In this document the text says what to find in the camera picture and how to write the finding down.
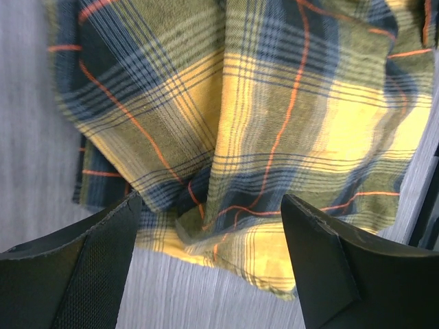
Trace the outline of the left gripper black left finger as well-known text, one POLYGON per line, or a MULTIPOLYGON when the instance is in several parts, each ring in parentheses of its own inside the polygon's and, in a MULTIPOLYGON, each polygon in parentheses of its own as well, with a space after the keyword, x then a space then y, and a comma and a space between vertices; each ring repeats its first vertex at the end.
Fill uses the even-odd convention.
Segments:
POLYGON ((141 198, 1 253, 2 328, 115 328, 141 198))

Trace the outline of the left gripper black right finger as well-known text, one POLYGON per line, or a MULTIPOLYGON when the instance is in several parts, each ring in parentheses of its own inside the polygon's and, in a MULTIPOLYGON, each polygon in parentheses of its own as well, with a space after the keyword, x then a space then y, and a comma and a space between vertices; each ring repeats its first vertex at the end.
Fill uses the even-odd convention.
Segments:
POLYGON ((437 328, 438 253, 390 241, 293 195, 281 216, 307 328, 437 328))

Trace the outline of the yellow plaid long sleeve shirt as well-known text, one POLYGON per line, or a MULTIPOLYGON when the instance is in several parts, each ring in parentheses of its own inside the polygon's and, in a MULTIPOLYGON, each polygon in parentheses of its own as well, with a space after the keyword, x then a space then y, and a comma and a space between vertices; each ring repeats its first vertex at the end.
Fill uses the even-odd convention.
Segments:
POLYGON ((371 233, 396 219, 429 117, 437 1, 46 1, 73 199, 132 191, 140 247, 280 298, 281 200, 371 233))

